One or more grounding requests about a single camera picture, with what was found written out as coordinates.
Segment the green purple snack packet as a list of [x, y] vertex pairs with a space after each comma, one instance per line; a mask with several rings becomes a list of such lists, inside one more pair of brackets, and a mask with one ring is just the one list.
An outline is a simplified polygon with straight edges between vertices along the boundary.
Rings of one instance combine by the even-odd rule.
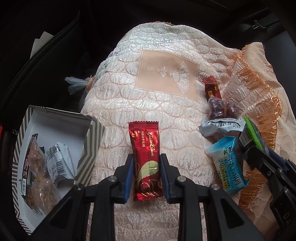
[[268, 147], [265, 144], [265, 141], [255, 123], [246, 116], [243, 118], [243, 120], [245, 121], [245, 127], [238, 138], [241, 151], [244, 153], [247, 152], [251, 147], [256, 146], [261, 151], [269, 154]]

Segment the blue milk candy packet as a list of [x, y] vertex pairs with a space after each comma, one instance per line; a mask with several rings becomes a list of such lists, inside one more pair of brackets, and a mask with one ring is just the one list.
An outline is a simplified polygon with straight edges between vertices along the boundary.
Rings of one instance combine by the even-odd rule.
[[225, 136], [205, 149], [206, 155], [213, 159], [224, 191], [233, 195], [245, 188], [249, 180], [243, 171], [236, 155], [236, 137]]

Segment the red Golden Crown snack bar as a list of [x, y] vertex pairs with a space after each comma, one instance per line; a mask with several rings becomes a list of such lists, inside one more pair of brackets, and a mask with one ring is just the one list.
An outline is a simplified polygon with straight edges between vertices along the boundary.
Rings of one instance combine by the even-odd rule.
[[159, 123], [133, 121], [128, 124], [134, 159], [134, 201], [164, 195], [160, 174]]

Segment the grey barcode packet in box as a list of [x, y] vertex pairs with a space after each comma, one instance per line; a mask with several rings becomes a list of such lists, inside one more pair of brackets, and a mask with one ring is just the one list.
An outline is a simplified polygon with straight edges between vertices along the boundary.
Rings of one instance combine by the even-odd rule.
[[46, 151], [47, 170], [53, 184], [64, 179], [74, 179], [74, 168], [67, 145], [57, 142]]

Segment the grey white snack packet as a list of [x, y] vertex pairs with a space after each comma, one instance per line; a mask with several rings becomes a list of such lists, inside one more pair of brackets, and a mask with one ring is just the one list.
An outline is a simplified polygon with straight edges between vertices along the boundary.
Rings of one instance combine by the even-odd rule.
[[217, 118], [213, 120], [202, 120], [199, 131], [204, 137], [227, 134], [230, 132], [242, 132], [246, 125], [245, 120], [236, 118]]

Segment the clear bag of nuts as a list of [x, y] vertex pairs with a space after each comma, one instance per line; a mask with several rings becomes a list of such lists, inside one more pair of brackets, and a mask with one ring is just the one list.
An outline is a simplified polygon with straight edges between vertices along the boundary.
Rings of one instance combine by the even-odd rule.
[[46, 156], [37, 143], [38, 134], [33, 134], [26, 152], [26, 161], [33, 175], [31, 184], [34, 203], [39, 211], [48, 215], [60, 201], [58, 189], [47, 177]]

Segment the striped cardboard box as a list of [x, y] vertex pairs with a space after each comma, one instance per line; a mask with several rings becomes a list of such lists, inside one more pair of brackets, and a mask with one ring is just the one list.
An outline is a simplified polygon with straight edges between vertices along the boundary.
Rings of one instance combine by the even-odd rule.
[[89, 115], [28, 107], [16, 139], [11, 175], [16, 219], [27, 234], [45, 218], [43, 211], [26, 203], [34, 179], [26, 161], [31, 137], [37, 135], [46, 157], [46, 175], [63, 198], [75, 184], [89, 185], [104, 131], [103, 124]]

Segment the dark brown snack bar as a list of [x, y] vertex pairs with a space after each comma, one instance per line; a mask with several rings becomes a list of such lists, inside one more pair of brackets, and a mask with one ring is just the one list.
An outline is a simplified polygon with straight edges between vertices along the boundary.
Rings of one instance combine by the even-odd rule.
[[35, 141], [37, 137], [38, 137], [37, 133], [32, 135], [25, 154], [25, 159], [23, 162], [22, 179], [21, 179], [21, 195], [23, 198], [27, 195], [27, 186], [31, 185], [31, 174], [30, 174], [31, 171], [28, 163], [28, 156], [29, 156], [33, 141]]

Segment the small red candy packet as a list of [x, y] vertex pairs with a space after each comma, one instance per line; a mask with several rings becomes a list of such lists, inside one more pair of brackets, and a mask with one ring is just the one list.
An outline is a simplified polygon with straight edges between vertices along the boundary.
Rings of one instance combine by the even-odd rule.
[[207, 100], [209, 100], [211, 96], [222, 99], [218, 83], [213, 76], [209, 76], [208, 78], [204, 79], [202, 83], [204, 84]]

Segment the grey plastic bag knot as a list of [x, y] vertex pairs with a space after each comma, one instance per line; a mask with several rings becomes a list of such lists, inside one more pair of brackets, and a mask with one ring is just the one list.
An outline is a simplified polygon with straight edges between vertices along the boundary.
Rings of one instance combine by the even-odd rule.
[[70, 84], [68, 91], [70, 94], [74, 94], [82, 89], [85, 89], [88, 86], [90, 78], [79, 79], [75, 77], [66, 77], [65, 81]]

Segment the cream embroidered cloth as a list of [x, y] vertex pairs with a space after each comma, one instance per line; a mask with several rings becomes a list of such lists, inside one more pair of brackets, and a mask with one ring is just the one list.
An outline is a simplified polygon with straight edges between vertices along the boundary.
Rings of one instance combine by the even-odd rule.
[[203, 80], [214, 77], [225, 100], [249, 117], [267, 145], [295, 161], [295, 116], [260, 42], [227, 48], [192, 27], [145, 23], [125, 34], [103, 61], [82, 112], [105, 126], [91, 184], [114, 173], [132, 152], [128, 124], [158, 121], [160, 151], [196, 182], [219, 182], [198, 127], [208, 117]]

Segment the black seat belt buckle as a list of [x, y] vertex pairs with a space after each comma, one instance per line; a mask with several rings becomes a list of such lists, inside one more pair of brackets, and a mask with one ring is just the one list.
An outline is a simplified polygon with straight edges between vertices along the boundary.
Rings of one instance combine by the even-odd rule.
[[277, 23], [280, 20], [274, 14], [269, 14], [259, 20], [254, 19], [249, 23], [243, 23], [240, 25], [240, 30], [244, 34], [254, 34], [259, 32], [266, 32], [267, 29]]

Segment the white paper sheet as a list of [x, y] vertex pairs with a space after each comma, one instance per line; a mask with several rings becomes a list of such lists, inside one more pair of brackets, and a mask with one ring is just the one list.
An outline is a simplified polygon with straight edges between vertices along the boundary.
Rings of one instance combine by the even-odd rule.
[[43, 32], [39, 39], [34, 40], [30, 57], [36, 54], [52, 38], [53, 38], [53, 35], [47, 32]]

